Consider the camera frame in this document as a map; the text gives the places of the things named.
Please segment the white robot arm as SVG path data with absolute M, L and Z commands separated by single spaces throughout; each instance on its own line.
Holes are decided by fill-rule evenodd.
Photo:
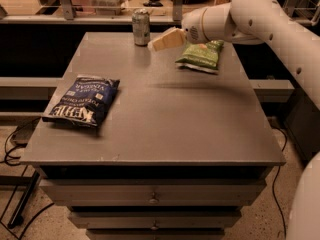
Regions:
M 292 20 L 277 0 L 232 0 L 195 9 L 148 43 L 159 51 L 189 41 L 221 39 L 232 43 L 266 43 L 313 104 L 320 109 L 320 38 Z M 320 240 L 320 152 L 304 169 L 289 215 L 286 240 Z

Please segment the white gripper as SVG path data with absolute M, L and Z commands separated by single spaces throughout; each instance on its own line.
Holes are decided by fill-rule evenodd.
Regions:
M 160 51 L 168 48 L 182 46 L 186 38 L 191 43 L 205 43 L 202 18 L 206 7 L 185 13 L 182 18 L 182 29 L 171 27 L 159 36 L 153 38 L 147 45 L 150 51 Z

